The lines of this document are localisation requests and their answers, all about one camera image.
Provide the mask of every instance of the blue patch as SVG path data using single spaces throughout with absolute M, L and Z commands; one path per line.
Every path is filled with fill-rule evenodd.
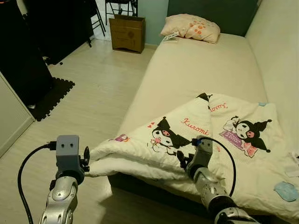
M 280 182 L 276 184 L 274 190 L 287 202 L 293 202 L 299 198 L 299 194 L 295 186 L 287 182 Z
M 266 106 L 267 103 L 258 103 L 259 106 Z

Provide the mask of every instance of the black floor mat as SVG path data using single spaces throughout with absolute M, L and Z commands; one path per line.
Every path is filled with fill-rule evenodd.
M 71 90 L 75 85 L 72 81 L 53 78 L 53 88 L 39 101 L 34 109 L 29 111 L 37 121 L 41 121 L 50 116 L 51 110 L 60 102 L 61 99 Z

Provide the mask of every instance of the white comforter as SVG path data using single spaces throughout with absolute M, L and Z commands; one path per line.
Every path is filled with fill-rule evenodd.
M 131 133 L 101 143 L 91 151 L 91 176 L 115 172 L 164 180 L 181 191 L 198 194 L 180 167 L 177 151 L 185 156 L 195 149 L 191 139 L 208 136 L 220 141 L 236 164 L 232 198 L 242 207 L 299 220 L 299 200 L 287 202 L 274 191 L 279 182 L 299 190 L 299 178 L 289 178 L 284 167 L 293 161 L 279 127 L 273 104 L 252 104 L 221 94 L 201 94 L 187 104 L 149 121 Z M 232 162 L 226 151 L 213 144 L 208 168 L 221 178 L 229 192 Z

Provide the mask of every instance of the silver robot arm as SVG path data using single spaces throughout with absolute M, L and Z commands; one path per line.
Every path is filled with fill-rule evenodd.
M 220 180 L 211 173 L 207 166 L 213 153 L 213 141 L 210 138 L 198 136 L 192 140 L 195 154 L 184 157 L 180 151 L 177 157 L 181 167 L 195 183 L 200 193 L 203 205 L 214 217 L 215 224 L 257 224 L 244 210 L 237 207 L 233 199 L 227 194 Z
M 78 204 L 78 185 L 89 171 L 89 149 L 84 159 L 79 156 L 79 137 L 61 135 L 57 138 L 56 159 L 58 171 L 48 194 L 46 208 L 39 224 L 72 224 L 73 213 Z

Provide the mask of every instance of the black cable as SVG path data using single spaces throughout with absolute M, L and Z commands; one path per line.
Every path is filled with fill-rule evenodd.
M 228 153 L 232 163 L 233 163 L 233 170 L 234 170 L 234 179 L 233 179 L 233 185 L 232 185 L 232 189 L 230 190 L 230 193 L 229 193 L 229 196 L 231 197 L 233 195 L 233 192 L 235 190 L 235 182 L 236 182 L 236 169 L 235 169 L 235 161 L 233 159 L 233 156 L 232 154 L 229 152 L 229 150 L 219 141 L 215 140 L 215 139 L 212 139 L 212 138 L 209 138 L 209 137 L 202 137 L 200 139 L 198 139 L 199 142 L 201 142 L 201 140 L 203 139 L 207 139 L 207 140 L 211 140 L 211 141 L 214 141 L 216 143 L 218 143 L 222 148 L 225 149 L 225 151 Z
M 24 196 L 24 193 L 23 193 L 23 189 L 22 189 L 22 183 L 21 183 L 22 171 L 23 171 L 23 168 L 24 168 L 26 162 L 28 161 L 28 159 L 29 159 L 34 153 L 36 153 L 37 151 L 39 151 L 39 150 L 41 150 L 41 149 L 43 149 L 43 148 L 50 148 L 50 147 L 51 147 L 51 144 L 46 144 L 46 145 L 40 146 L 40 147 L 38 147 L 37 149 L 33 150 L 33 151 L 32 151 L 29 155 L 27 155 L 27 157 L 24 159 L 24 161 L 23 161 L 23 163 L 21 164 L 20 169 L 19 169 L 19 173 L 18 173 L 18 189 L 19 189 L 19 193 L 20 193 L 20 196 L 21 196 L 23 205 L 24 205 L 25 210 L 26 210 L 26 213 L 27 213 L 27 217 L 28 217 L 29 224 L 33 224 L 33 220 L 32 220 L 31 212 L 30 212 L 29 206 L 28 206 L 28 204 L 27 204 L 27 201 L 26 201 L 26 199 L 25 199 L 25 196 Z

